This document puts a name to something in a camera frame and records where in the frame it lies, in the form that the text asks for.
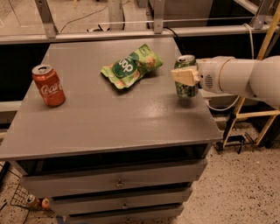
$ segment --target gray table top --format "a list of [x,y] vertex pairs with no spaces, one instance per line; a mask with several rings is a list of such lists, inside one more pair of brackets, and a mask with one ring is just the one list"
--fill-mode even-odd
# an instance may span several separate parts
[[[128,90],[100,71],[146,43],[164,64]],[[178,56],[173,38],[53,44],[44,63],[62,80],[66,102],[43,103],[34,83],[0,147],[0,160],[126,151],[221,140],[201,95],[180,100],[170,76]]]

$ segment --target red soda can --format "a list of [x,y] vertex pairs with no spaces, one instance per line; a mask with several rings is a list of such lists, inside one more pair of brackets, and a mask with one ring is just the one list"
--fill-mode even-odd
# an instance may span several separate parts
[[42,210],[42,207],[40,205],[40,200],[36,199],[36,197],[32,194],[29,194],[26,199],[26,205],[34,210]]
[[60,78],[50,65],[39,65],[32,69],[32,78],[40,92],[45,105],[57,107],[66,97],[61,86]]

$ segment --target soda can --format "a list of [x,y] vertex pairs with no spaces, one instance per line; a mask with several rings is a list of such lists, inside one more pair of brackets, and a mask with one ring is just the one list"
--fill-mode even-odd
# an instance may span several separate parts
[[[191,54],[183,55],[177,58],[174,68],[195,66],[195,57]],[[194,97],[198,93],[198,85],[187,86],[185,84],[175,81],[177,95],[180,98]]]
[[45,102],[45,105],[49,107],[57,107],[66,100],[60,78],[52,66],[35,66],[32,69],[32,78]]
[[26,199],[26,205],[31,209],[41,209],[40,200],[36,199],[36,197],[32,194],[29,194]]

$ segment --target crumpled snack bag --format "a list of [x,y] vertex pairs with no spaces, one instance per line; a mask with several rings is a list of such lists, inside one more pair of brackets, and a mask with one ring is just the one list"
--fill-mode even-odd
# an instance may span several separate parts
[[140,46],[125,59],[111,66],[103,66],[101,73],[119,89],[129,88],[148,72],[163,65],[163,61],[146,44]]

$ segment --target metal stand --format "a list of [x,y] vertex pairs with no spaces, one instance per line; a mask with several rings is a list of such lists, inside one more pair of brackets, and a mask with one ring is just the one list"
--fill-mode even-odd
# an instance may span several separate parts
[[[244,136],[230,136],[228,138],[228,140],[227,140],[228,142],[230,142],[230,143],[232,143],[232,142],[239,142],[239,143],[227,144],[227,146],[239,145],[240,148],[239,148],[237,153],[240,154],[241,151],[242,151],[242,147],[245,144],[245,140],[246,139],[245,139]],[[223,143],[217,143],[217,146],[218,146],[217,151],[223,151],[223,149],[224,149]]]
[[160,34],[164,30],[165,0],[155,0],[154,32]]
[[[280,20],[280,3],[277,6],[275,15],[272,19],[271,25],[269,26],[268,32],[265,36],[265,39],[262,42],[262,47],[261,47],[260,52],[257,56],[258,60],[262,60],[264,58],[264,55],[265,55],[265,53],[266,53],[266,51],[269,47],[271,38],[272,38],[275,30],[277,29],[277,25],[278,25],[279,20]],[[230,140],[229,136],[232,132],[232,128],[235,126],[235,122],[236,122],[237,119],[239,119],[239,118],[249,118],[249,117],[255,117],[255,116],[270,116],[269,120],[266,122],[266,124],[262,128],[262,131],[259,134],[258,138],[255,140],[255,145],[258,145],[262,141],[262,139],[263,139],[265,133],[267,132],[267,130],[270,128],[270,125],[274,122],[275,118],[278,115],[280,115],[279,110],[240,114],[240,111],[241,111],[241,108],[243,106],[244,101],[245,101],[244,97],[241,97],[239,99],[234,112],[232,113],[232,115],[230,116],[230,119],[227,122],[227,127],[226,127],[226,129],[224,131],[224,135],[223,135],[223,142],[220,145],[220,150],[224,149],[227,142]]]
[[35,0],[38,12],[41,16],[42,23],[45,29],[45,35],[49,39],[54,39],[59,32],[55,23],[53,22],[52,13],[46,0]]

